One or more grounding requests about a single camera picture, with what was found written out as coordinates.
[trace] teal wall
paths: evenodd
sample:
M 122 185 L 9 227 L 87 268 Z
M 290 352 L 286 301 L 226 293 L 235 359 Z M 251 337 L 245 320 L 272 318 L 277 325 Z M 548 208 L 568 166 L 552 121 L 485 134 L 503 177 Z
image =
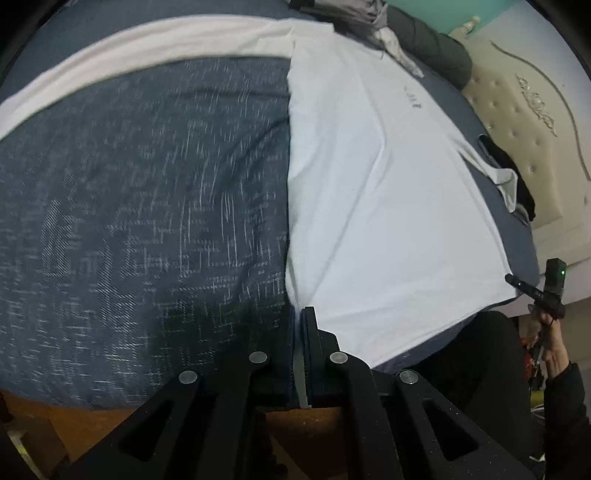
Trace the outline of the teal wall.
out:
M 449 33 L 472 17 L 481 27 L 498 17 L 517 0 L 386 0 L 389 4 L 423 20 L 442 33 Z

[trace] folded white garment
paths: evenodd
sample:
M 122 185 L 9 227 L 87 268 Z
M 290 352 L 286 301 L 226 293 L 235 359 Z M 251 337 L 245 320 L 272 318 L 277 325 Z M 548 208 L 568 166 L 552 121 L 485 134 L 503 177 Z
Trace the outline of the folded white garment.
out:
M 199 56 L 291 58 L 287 288 L 343 350 L 376 365 L 514 295 L 462 157 L 511 211 L 515 173 L 488 166 L 389 55 L 329 24 L 200 15 L 122 31 L 2 103 L 0 141 L 86 85 Z

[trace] metal screw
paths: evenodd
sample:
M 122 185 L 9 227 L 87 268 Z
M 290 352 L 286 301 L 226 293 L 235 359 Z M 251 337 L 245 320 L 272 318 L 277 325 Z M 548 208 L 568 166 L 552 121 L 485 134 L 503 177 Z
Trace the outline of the metal screw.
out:
M 197 374 L 193 370 L 185 370 L 178 376 L 178 381 L 184 385 L 189 385 L 197 380 Z
M 330 361 L 334 364 L 344 364 L 349 357 L 343 352 L 334 352 L 330 354 Z
M 253 352 L 248 356 L 248 359 L 253 364 L 263 364 L 267 361 L 267 354 L 265 352 Z
M 417 383 L 418 375 L 412 370 L 402 370 L 400 372 L 400 380 L 408 385 L 412 385 L 413 383 Z

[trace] decorative headboard trim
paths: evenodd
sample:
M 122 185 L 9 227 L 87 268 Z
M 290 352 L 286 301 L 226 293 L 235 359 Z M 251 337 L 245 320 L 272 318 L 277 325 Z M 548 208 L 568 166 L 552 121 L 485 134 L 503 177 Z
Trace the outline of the decorative headboard trim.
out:
M 530 84 L 525 78 L 520 77 L 517 74 L 515 76 L 517 77 L 517 83 L 519 83 L 519 86 L 521 87 L 521 94 L 527 101 L 531 111 L 533 111 L 538 116 L 538 118 L 545 123 L 553 135 L 557 137 L 558 135 L 554 130 L 554 119 L 549 114 L 544 112 L 544 107 L 546 104 L 542 100 L 540 94 L 530 91 Z
M 550 80 L 550 78 L 549 78 L 549 77 L 548 77 L 548 76 L 547 76 L 547 75 L 546 75 L 544 72 L 542 72 L 542 71 L 541 71 L 541 70 L 540 70 L 538 67 L 536 67 L 536 66 L 535 66 L 533 63 L 531 63 L 530 61 L 528 61 L 528 60 L 526 60 L 526 59 L 522 59 L 521 57 L 519 57 L 519 56 L 517 56 L 517 55 L 515 55 L 515 54 L 513 54 L 513 53 L 510 53 L 510 52 L 508 52 L 508 51 L 506 51 L 506 50 L 504 50 L 504 49 L 502 49 L 502 48 L 500 48 L 500 46 L 498 46 L 498 45 L 497 45 L 496 43 L 494 43 L 493 41 L 490 41 L 490 42 L 491 42 L 491 45 L 492 45 L 494 48 L 496 48 L 498 51 L 500 51 L 500 52 L 501 52 L 501 53 L 503 53 L 504 55 L 507 55 L 507 56 L 511 57 L 512 59 L 519 60 L 519 61 L 521 61 L 521 62 L 523 62 L 523 63 L 525 63 L 525 64 L 529 65 L 529 66 L 530 66 L 531 68 L 533 68 L 533 69 L 534 69 L 536 72 L 538 72 L 540 75 L 542 75 L 542 77 L 543 77 L 543 78 L 544 78 L 544 79 L 545 79 L 545 80 L 546 80 L 546 81 L 547 81 L 547 82 L 548 82 L 550 85 L 552 85 L 552 88 L 554 89 L 554 91 L 556 92 L 556 94 L 558 94 L 558 96 L 560 97 L 560 100 L 562 100 L 562 103 L 564 104 L 564 106 L 566 107 L 566 110 L 567 110 L 567 112 L 569 113 L 570 121 L 571 121 L 571 122 L 572 122 L 572 124 L 573 124 L 573 129 L 574 129 L 574 138 L 575 138 L 575 140 L 576 140 L 576 144 L 577 144 L 577 153 L 578 153 L 578 155 L 579 155 L 579 162 L 581 163 L 581 168 L 583 169 L 583 171 L 584 171 L 584 173 L 585 173 L 585 177 L 587 178 L 587 181 L 591 181 L 591 176 L 589 175 L 589 171 L 588 171 L 588 169 L 587 169 L 587 165 L 585 165 L 585 161 L 584 161 L 584 159 L 583 159 L 583 152 L 581 151 L 581 143 L 580 143 L 580 140 L 579 140 L 579 129 L 577 128 L 577 123 L 576 123 L 576 121 L 574 120 L 574 115 L 573 115 L 573 113 L 572 113 L 572 111 L 571 111 L 571 109 L 570 109 L 570 107 L 569 107 L 569 104 L 568 104 L 568 102 L 567 102 L 567 101 L 566 101 L 566 99 L 564 98 L 564 95 L 562 95 L 562 92 L 561 92 L 561 91 L 558 89 L 558 87 L 557 87 L 557 86 L 554 84 L 554 82 L 553 82 L 552 80 Z M 532 110 L 534 111 L 534 113 L 535 113 L 536 115 L 538 115 L 538 117 L 539 117 L 540 119 L 542 119 L 542 120 L 544 121 L 544 123 L 545 123 L 545 120 L 544 120 L 542 117 L 540 117 L 540 115 L 538 114 L 538 112 L 536 112 L 536 111 L 535 111 L 535 109 L 534 109 L 534 108 L 531 106 L 531 104 L 530 104 L 530 101 L 529 101 L 528 97 L 526 96 L 525 92 L 523 91 L 523 87 L 522 87 L 522 93 L 523 93 L 523 95 L 524 95 L 525 99 L 527 100 L 527 102 L 528 102 L 528 105 L 530 106 L 530 108 L 532 108 Z

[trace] tufted headboard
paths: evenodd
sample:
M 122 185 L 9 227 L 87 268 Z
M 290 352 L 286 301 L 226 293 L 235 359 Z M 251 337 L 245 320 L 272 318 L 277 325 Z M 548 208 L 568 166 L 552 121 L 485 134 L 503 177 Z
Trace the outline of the tufted headboard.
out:
M 536 203 L 532 223 L 541 270 L 591 257 L 591 177 L 576 121 L 558 86 L 536 65 L 494 42 L 467 37 L 478 19 L 451 36 L 472 57 L 463 89 L 489 135 L 517 164 Z

